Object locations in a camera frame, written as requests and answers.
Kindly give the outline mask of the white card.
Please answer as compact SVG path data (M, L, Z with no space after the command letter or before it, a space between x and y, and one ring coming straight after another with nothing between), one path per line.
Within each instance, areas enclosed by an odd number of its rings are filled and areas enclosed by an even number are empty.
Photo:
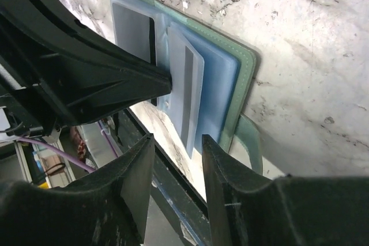
M178 24L168 27L168 50L172 92L167 114L186 153L191 157L197 132L205 61Z

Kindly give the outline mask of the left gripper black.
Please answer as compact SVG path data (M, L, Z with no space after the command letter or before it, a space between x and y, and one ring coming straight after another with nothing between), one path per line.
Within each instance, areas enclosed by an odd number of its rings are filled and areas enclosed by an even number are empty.
M1 142L58 140L169 94L170 77L83 25L59 0L1 0Z

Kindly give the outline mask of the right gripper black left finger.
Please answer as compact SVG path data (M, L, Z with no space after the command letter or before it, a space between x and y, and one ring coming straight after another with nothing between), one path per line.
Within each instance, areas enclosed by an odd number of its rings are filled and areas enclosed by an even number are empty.
M155 139L63 188L1 183L2 245L141 245L155 159Z

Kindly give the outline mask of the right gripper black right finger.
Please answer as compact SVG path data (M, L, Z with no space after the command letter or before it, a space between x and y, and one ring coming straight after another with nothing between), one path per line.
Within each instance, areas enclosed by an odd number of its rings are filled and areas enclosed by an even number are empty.
M368 178L270 180L202 137L213 245L367 245Z

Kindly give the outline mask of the green leather card holder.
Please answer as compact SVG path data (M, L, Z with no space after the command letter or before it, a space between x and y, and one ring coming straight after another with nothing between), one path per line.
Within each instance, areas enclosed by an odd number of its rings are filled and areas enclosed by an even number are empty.
M185 37L204 58L204 78L193 151L201 151L204 134L210 135L225 151L229 151L233 139L238 139L249 154L252 169L262 173L259 131L241 114L257 63L255 53L157 0L111 0L111 8L113 3L146 6L156 12L155 66L166 73L171 75L168 27L172 24L180 26ZM158 109L166 114L170 94L157 99Z

